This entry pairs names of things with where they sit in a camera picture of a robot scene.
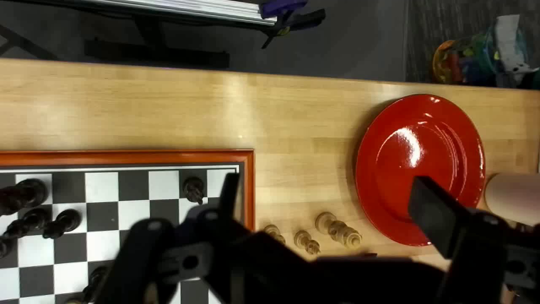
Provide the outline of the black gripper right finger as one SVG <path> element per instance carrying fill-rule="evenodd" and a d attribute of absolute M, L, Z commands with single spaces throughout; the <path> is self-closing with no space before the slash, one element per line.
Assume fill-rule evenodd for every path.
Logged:
<path fill-rule="evenodd" d="M 409 214 L 438 251 L 451 258 L 471 211 L 434 179 L 419 175 L 412 182 Z"/>

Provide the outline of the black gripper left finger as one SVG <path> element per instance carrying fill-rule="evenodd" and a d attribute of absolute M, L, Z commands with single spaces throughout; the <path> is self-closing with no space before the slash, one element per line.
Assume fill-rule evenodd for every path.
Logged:
<path fill-rule="evenodd" d="M 239 199 L 240 199 L 240 185 L 242 185 L 242 175 L 237 172 L 232 172 L 225 177 L 218 209 L 223 216 L 239 217 Z"/>

